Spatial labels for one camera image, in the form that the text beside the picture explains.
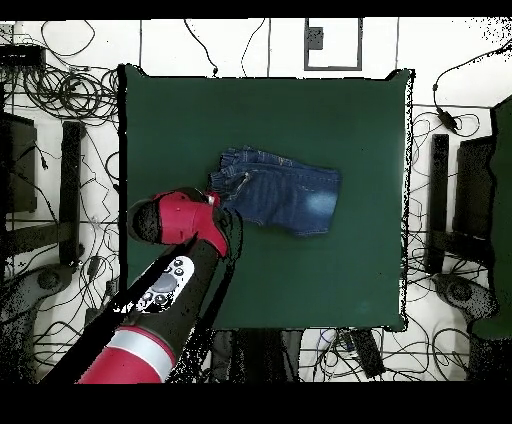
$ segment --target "green table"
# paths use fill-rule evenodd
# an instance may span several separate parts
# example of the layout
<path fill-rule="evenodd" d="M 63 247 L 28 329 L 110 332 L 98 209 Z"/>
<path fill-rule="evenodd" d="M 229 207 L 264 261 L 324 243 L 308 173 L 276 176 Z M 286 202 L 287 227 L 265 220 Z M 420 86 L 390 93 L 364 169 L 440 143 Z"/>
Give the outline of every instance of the green table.
<path fill-rule="evenodd" d="M 495 263 L 488 276 L 499 311 L 476 321 L 471 329 L 486 340 L 512 339 L 512 96 L 491 109 L 491 122 L 496 135 L 490 162 L 496 179 L 491 228 Z"/>
<path fill-rule="evenodd" d="M 205 188 L 228 147 L 342 175 L 329 234 L 296 238 L 245 225 L 216 328 L 400 328 L 409 71 L 388 80 L 210 79 L 148 77 L 127 66 L 126 76 L 129 205 L 180 186 Z M 127 248 L 129 282 L 163 250 L 131 239 Z"/>

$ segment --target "jeans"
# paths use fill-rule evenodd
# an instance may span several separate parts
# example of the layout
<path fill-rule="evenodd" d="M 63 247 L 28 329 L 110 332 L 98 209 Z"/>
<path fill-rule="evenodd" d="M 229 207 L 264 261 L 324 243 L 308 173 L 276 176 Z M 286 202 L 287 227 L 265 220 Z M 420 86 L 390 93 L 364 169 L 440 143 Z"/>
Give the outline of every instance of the jeans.
<path fill-rule="evenodd" d="M 338 171 L 245 146 L 222 154 L 209 183 L 221 206 L 237 210 L 244 221 L 307 236 L 329 231 L 341 178 Z"/>

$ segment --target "black cable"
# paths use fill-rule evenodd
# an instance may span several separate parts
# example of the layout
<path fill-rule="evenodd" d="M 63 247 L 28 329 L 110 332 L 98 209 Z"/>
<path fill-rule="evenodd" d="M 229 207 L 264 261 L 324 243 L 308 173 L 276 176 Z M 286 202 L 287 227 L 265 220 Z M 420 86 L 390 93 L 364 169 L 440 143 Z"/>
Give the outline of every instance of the black cable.
<path fill-rule="evenodd" d="M 210 59 L 210 53 L 208 53 L 208 49 L 206 48 L 206 46 L 203 43 L 201 43 L 201 40 L 199 40 L 199 38 L 197 38 L 197 36 L 194 34 L 194 32 L 190 29 L 190 27 L 188 26 L 187 20 L 183 19 L 183 22 L 184 22 L 185 26 L 187 27 L 188 32 L 190 32 L 190 35 L 192 37 L 194 37 L 194 40 L 196 40 L 201 45 L 201 47 L 204 49 L 204 52 L 206 53 L 206 57 L 208 58 L 208 62 L 210 62 L 210 64 L 213 66 L 213 76 L 216 76 L 217 72 L 219 72 L 219 68 L 217 68 L 217 65 L 215 65 L 215 63 L 213 63 L 212 60 Z"/>
<path fill-rule="evenodd" d="M 439 358 L 437 357 L 437 355 L 439 355 L 441 352 L 439 349 L 439 352 L 436 352 L 436 340 L 437 338 L 439 337 L 440 334 L 442 333 L 445 333 L 447 331 L 454 331 L 455 333 L 458 333 L 458 334 L 461 334 L 462 336 L 466 337 L 468 340 L 469 340 L 469 336 L 464 333 L 463 331 L 457 329 L 457 328 L 451 328 L 451 327 L 448 327 L 448 328 L 443 328 L 442 330 L 439 330 L 437 331 L 435 334 L 434 334 L 434 337 L 432 338 L 432 354 L 433 354 L 433 357 L 434 357 L 434 364 L 437 368 L 437 370 L 439 371 L 439 373 L 441 374 L 441 376 L 446 380 L 446 381 L 449 381 L 448 377 L 446 377 L 446 375 L 444 374 L 444 372 L 441 370 L 441 367 L 439 366 Z"/>
<path fill-rule="evenodd" d="M 506 51 L 509 51 L 512 49 L 512 45 L 508 46 L 510 43 L 512 42 L 512 38 L 509 39 L 505 44 L 503 44 L 501 47 L 495 49 L 495 50 L 491 50 L 490 52 L 486 52 L 486 53 L 482 53 L 478 56 L 475 56 L 469 60 L 467 60 L 466 62 L 460 64 L 460 65 L 456 65 L 456 66 L 452 66 L 451 68 L 447 69 L 446 71 L 442 72 L 436 79 L 436 82 L 434 83 L 434 86 L 432 87 L 432 90 L 433 90 L 433 93 L 434 93 L 434 105 L 436 106 L 436 109 L 439 111 L 442 111 L 442 109 L 437 105 L 437 101 L 436 101 L 436 93 L 437 93 L 437 90 L 439 88 L 439 80 L 444 76 L 446 75 L 448 72 L 451 72 L 455 69 L 459 69 L 459 68 L 462 68 L 463 66 L 471 63 L 471 62 L 475 62 L 480 59 L 483 59 L 484 57 L 490 57 L 491 55 L 493 54 L 502 54 L 502 53 L 505 53 Z"/>
<path fill-rule="evenodd" d="M 267 18 L 263 18 L 263 20 L 261 21 L 261 24 L 251 34 L 251 37 L 249 38 L 249 41 L 247 42 L 247 45 L 245 46 L 245 50 L 244 50 L 244 54 L 242 55 L 242 59 L 240 59 L 240 65 L 242 65 L 242 71 L 244 72 L 244 76 L 246 78 L 247 78 L 247 74 L 245 73 L 245 68 L 244 68 L 245 54 L 247 53 L 247 49 L 249 48 L 249 44 L 251 44 L 252 37 L 254 37 L 254 34 L 256 34 L 259 31 L 259 29 L 263 26 L 263 24 L 265 23 L 266 20 L 267 20 Z"/>
<path fill-rule="evenodd" d="M 50 23 L 50 22 L 56 22 L 56 21 L 45 21 L 43 23 L 43 25 L 41 25 L 41 38 L 43 39 L 43 42 L 46 44 L 48 50 L 54 55 L 54 56 L 59 56 L 59 57 L 72 57 L 72 56 L 76 56 L 77 54 L 80 54 L 82 53 L 87 47 L 89 47 L 92 43 L 92 41 L 94 40 L 94 38 L 96 37 L 96 31 L 94 30 L 93 26 L 84 19 L 84 22 L 87 24 L 87 26 L 91 29 L 92 31 L 92 36 L 91 36 L 91 39 L 87 42 L 87 44 L 82 47 L 80 50 L 74 52 L 74 53 L 69 53 L 69 54 L 65 54 L 65 53 L 57 53 L 55 50 L 51 49 L 49 46 L 48 46 L 48 43 L 46 41 L 46 38 L 44 36 L 44 29 L 46 28 L 46 26 Z"/>
<path fill-rule="evenodd" d="M 119 181 L 119 178 L 118 178 L 118 177 L 114 177 L 114 176 L 109 172 L 109 170 L 108 170 L 108 163 L 109 163 L 110 159 L 112 159 L 115 155 L 118 155 L 118 154 L 119 154 L 119 150 L 118 150 L 117 152 L 112 153 L 112 154 L 107 158 L 107 160 L 105 161 L 105 172 L 107 173 L 107 175 L 108 175 L 110 178 L 112 178 L 112 179 L 114 179 L 114 180 L 116 180 L 116 181 Z"/>
<path fill-rule="evenodd" d="M 62 325 L 62 328 L 57 331 L 56 333 L 52 333 L 52 334 L 48 334 L 49 331 L 54 327 L 56 326 L 57 324 L 59 325 Z M 33 344 L 38 344 L 38 342 L 43 339 L 44 337 L 47 337 L 47 336 L 55 336 L 56 334 L 58 334 L 59 332 L 61 332 L 64 328 L 68 328 L 69 330 L 71 330 L 73 333 L 75 333 L 76 335 L 78 336 L 81 336 L 82 334 L 75 330 L 71 325 L 69 325 L 67 322 L 64 322 L 64 321 L 55 321 L 53 322 L 52 324 L 50 324 L 50 326 L 42 333 L 42 334 L 35 334 L 34 335 L 34 338 L 37 338 L 37 340 L 34 341 Z"/>

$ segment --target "control buttons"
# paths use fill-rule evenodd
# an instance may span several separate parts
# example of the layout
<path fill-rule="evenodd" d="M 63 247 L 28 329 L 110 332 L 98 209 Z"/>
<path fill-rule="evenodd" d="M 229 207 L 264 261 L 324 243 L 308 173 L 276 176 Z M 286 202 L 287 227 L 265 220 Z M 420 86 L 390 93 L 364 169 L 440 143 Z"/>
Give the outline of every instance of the control buttons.
<path fill-rule="evenodd" d="M 166 301 L 167 301 L 167 297 L 166 297 L 166 296 L 164 296 L 163 294 L 157 294 L 157 295 L 155 296 L 155 303 L 156 303 L 157 305 L 162 305 L 162 304 L 164 304 Z"/>

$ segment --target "black bar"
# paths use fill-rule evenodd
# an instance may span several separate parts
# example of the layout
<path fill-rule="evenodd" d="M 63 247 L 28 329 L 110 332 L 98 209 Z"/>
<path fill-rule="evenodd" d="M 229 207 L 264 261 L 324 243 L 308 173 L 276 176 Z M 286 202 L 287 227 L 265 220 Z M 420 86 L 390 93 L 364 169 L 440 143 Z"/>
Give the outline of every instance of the black bar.
<path fill-rule="evenodd" d="M 425 237 L 425 271 L 443 272 L 444 251 L 432 240 L 433 231 L 446 231 L 448 188 L 448 134 L 434 134 L 430 146 L 430 182 L 428 185 L 427 234 Z"/>
<path fill-rule="evenodd" d="M 66 224 L 44 224 L 8 231 L 2 246 L 4 254 L 16 256 L 34 249 L 65 242 L 73 237 L 73 226 Z"/>
<path fill-rule="evenodd" d="M 459 233 L 433 231 L 430 233 L 430 243 L 434 247 L 431 250 L 450 252 L 464 260 L 482 264 L 488 269 L 494 264 L 494 250 L 488 240 Z"/>
<path fill-rule="evenodd" d="M 81 122 L 62 124 L 62 159 L 59 221 L 71 224 L 71 237 L 59 244 L 59 259 L 63 265 L 76 264 L 80 257 L 80 145 L 85 136 Z"/>
<path fill-rule="evenodd" d="M 5 98 L 5 89 L 4 83 L 0 82 L 0 134 L 2 133 L 1 126 L 3 124 L 4 117 L 4 102 Z M 4 269 L 6 265 L 6 259 L 8 255 L 3 248 L 5 244 L 5 236 L 7 234 L 6 228 L 6 215 L 8 213 L 7 202 L 4 199 L 7 199 L 9 195 L 9 182 L 10 182 L 10 173 L 9 173 L 9 164 L 7 162 L 8 158 L 12 157 L 12 146 L 10 143 L 7 143 L 6 140 L 0 138 L 0 288 L 4 285 Z"/>
<path fill-rule="evenodd" d="M 240 329 L 234 334 L 229 380 L 234 383 L 287 381 L 279 329 Z"/>

